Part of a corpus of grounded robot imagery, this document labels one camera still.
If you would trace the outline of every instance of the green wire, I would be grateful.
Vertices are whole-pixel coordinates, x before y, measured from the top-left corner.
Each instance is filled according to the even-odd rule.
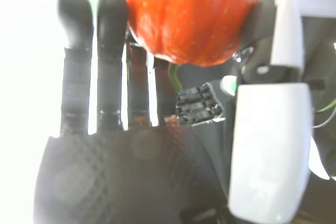
[[[327,106],[325,106],[323,109],[320,110],[316,110],[315,113],[322,113],[325,112],[327,110],[330,110],[331,108],[336,106],[336,98],[334,100],[332,100],[332,102],[330,102]]]
[[[176,65],[173,63],[169,63],[168,72],[169,72],[169,79],[175,89],[176,92],[181,92],[183,90],[182,84],[177,77],[177,70],[179,69],[180,65]]]

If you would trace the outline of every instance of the robotic hand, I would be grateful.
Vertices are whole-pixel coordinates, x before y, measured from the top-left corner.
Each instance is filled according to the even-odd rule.
[[[145,80],[137,78],[146,71],[143,61],[128,62],[130,123],[121,118],[122,55],[143,59],[145,51],[128,39],[125,45],[125,0],[99,0],[94,135],[87,134],[90,3],[59,0],[59,16],[68,37],[61,137],[51,137],[45,150],[35,223],[285,224],[294,218],[309,175],[313,118],[292,0],[262,0],[251,11],[235,56],[235,94],[225,91],[224,80],[184,90],[177,94],[179,125],[161,127],[143,123],[147,98],[136,103],[143,97],[134,92]],[[197,127],[212,131],[212,125],[222,130],[212,132],[211,142]]]

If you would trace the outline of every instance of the wire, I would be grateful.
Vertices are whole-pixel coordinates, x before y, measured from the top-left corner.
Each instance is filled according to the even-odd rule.
[[[180,65],[176,65],[173,63],[169,63],[169,79],[175,89],[176,92],[181,92],[183,90],[182,84],[180,83],[180,80],[177,77],[177,70],[179,69]]]
[[[320,110],[316,110],[315,111],[315,114],[316,113],[322,113],[322,112],[325,112],[329,109],[331,109],[332,107],[336,106],[336,98],[334,100],[332,100],[327,106],[325,106],[323,109],[320,109]]]
[[[336,115],[336,107],[334,108],[334,111],[331,113],[330,117],[324,123],[322,123],[320,125],[313,126],[313,129],[317,129],[317,128],[321,128],[321,127],[326,126],[328,123],[330,123],[330,121],[334,118],[335,115]]]

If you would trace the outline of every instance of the white plastic panel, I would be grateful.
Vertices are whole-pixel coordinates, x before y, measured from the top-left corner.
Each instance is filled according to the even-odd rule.
[[[311,127],[306,84],[239,86],[228,199],[234,216],[290,222],[308,181]]]
[[[300,13],[294,0],[276,0],[271,65],[304,69],[303,32]]]

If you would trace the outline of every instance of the white wire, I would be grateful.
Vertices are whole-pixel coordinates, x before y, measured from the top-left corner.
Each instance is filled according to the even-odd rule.
[[[321,127],[326,126],[335,117],[335,115],[336,115],[336,106],[335,106],[333,112],[331,113],[330,117],[324,123],[322,123],[320,125],[313,126],[313,129],[317,129],[317,128],[321,128]]]

